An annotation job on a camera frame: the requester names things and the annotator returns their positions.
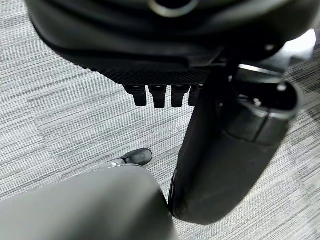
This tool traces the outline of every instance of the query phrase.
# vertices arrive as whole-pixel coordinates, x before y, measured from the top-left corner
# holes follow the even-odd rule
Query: floor
[[[168,196],[193,108],[136,107],[122,86],[40,41],[22,0],[0,0],[0,200],[70,178],[141,147]],[[223,220],[175,221],[183,240],[320,239],[320,45],[286,76],[304,108],[245,200]]]

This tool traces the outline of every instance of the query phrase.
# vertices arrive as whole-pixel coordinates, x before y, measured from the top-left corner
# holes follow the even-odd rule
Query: round hole
[[[155,0],[159,6],[167,9],[179,9],[192,2],[192,0]]]
[[[178,18],[192,12],[199,0],[150,0],[150,9],[165,18]]]

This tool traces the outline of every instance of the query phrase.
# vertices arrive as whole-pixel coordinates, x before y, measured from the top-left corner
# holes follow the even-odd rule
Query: shoe
[[[151,161],[152,157],[153,155],[151,150],[148,148],[140,148],[130,151],[120,158],[123,159],[126,164],[137,164],[144,166]]]

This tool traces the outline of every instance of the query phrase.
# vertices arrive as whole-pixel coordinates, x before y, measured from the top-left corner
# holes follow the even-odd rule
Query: black shoe
[[[152,157],[151,150],[148,148],[140,148],[130,151],[120,158],[123,159],[126,164],[137,164],[144,166],[151,161]]]

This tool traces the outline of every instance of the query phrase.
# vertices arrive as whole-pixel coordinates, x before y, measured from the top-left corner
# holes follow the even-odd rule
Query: gray carpet
[[[127,151],[152,149],[147,169],[168,196],[193,108],[136,107],[122,86],[53,53],[22,0],[0,0],[0,200],[53,184]],[[289,80],[305,93],[288,137],[256,186],[210,226],[175,221],[183,240],[320,237],[320,46]]]

